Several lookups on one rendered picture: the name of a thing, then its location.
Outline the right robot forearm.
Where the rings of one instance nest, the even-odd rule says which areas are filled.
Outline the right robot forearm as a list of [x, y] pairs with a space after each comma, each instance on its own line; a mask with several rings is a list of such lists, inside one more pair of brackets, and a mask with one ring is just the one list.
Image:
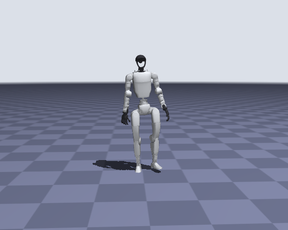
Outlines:
[[126, 97], [127, 95], [127, 92], [125, 91], [125, 94], [124, 94], [124, 105], [123, 105], [123, 112], [126, 112], [127, 109], [129, 108], [129, 97]]

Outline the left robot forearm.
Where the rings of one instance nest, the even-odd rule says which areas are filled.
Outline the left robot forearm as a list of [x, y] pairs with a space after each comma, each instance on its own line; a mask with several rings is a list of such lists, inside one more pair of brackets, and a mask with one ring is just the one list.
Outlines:
[[[159, 99], [159, 102], [161, 104], [161, 108], [163, 109], [162, 105], [164, 104], [165, 105], [165, 100], [163, 98], [163, 93], [161, 93], [160, 95], [157, 96], [158, 99]], [[166, 105], [165, 105], [166, 106]]]

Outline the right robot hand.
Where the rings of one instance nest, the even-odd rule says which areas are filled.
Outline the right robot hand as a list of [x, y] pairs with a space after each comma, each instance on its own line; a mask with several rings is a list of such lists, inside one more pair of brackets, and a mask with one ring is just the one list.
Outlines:
[[127, 120], [130, 122], [127, 114], [128, 114], [128, 109], [126, 112], [123, 112], [123, 115], [121, 117], [121, 122], [125, 125], [128, 125]]

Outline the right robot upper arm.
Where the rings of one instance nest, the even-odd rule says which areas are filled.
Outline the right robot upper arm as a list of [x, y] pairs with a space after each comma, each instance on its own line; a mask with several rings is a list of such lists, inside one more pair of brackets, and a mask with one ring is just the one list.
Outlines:
[[126, 75], [125, 78], [125, 91], [127, 92], [126, 97], [131, 97], [132, 95], [132, 92], [130, 91], [132, 79], [133, 79], [133, 73]]

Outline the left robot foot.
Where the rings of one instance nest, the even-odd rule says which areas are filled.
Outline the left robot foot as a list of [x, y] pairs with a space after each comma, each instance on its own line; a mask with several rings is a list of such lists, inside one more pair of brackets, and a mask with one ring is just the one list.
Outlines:
[[158, 163], [151, 163], [151, 168], [154, 168], [154, 169], [162, 169], [162, 167], [158, 164]]

